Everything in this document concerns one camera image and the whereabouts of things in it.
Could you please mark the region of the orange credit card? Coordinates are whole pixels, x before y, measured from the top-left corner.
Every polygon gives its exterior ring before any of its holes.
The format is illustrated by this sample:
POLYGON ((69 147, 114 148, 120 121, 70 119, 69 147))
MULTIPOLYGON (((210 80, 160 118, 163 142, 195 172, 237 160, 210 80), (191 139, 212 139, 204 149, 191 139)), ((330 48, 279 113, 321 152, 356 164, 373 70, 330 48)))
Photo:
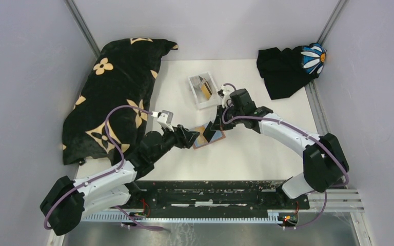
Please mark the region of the orange credit card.
POLYGON ((203 133, 206 130, 206 126, 205 125, 201 125, 201 126, 195 127, 192 130, 196 131, 196 132, 199 132, 199 136, 197 137, 197 139, 194 142, 194 147, 195 148, 199 148, 199 147, 201 147, 201 146, 203 146, 203 145, 208 143, 206 138, 203 136, 203 133))

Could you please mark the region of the tan leather card holder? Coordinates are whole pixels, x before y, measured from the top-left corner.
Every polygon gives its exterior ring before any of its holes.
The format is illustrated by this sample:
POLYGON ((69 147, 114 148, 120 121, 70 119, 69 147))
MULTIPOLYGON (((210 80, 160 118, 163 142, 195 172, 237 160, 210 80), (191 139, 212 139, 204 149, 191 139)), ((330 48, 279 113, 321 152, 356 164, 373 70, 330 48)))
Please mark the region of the tan leather card holder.
POLYGON ((207 144, 205 144, 205 145, 203 145, 203 146, 201 146, 201 147, 199 147, 199 148, 202 148, 202 147, 205 147, 205 146, 207 146, 207 145, 209 145, 209 144, 212 144, 212 143, 214 143, 214 142, 216 142, 216 141, 219 141, 219 140, 222 140, 222 139, 224 139, 226 136, 225 136, 225 134, 224 134, 224 132, 223 131, 221 131, 221 133, 222 133, 222 136, 220 137, 220 138, 218 138, 218 139, 214 139, 213 141, 211 141, 210 143, 207 143, 207 144))

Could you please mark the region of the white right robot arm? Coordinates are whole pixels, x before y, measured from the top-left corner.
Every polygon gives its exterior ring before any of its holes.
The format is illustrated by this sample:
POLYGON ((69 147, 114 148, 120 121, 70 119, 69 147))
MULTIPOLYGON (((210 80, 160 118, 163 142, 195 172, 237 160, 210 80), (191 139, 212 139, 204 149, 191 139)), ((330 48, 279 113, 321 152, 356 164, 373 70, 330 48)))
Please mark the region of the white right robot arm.
POLYGON ((323 193, 328 188, 348 183, 349 165, 335 135, 303 130, 285 121, 272 109, 257 107, 246 89, 222 87, 217 94, 222 103, 217 106, 214 129, 227 131, 243 124, 258 134, 279 141, 302 158, 302 172, 278 188, 275 200, 280 208, 291 208, 303 194, 323 193))

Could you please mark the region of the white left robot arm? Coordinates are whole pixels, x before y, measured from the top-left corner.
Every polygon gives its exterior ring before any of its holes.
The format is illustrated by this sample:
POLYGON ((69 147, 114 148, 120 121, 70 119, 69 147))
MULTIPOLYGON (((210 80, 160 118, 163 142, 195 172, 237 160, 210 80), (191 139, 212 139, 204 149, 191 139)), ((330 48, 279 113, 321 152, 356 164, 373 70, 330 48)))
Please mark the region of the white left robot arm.
POLYGON ((150 173, 172 148, 191 148, 198 136, 198 131, 182 125, 164 129, 163 133, 150 131, 127 158, 114 166, 84 178, 59 178, 40 204, 44 228, 61 236, 72 231, 83 218, 104 209, 121 205, 136 208, 141 195, 126 185, 150 173))

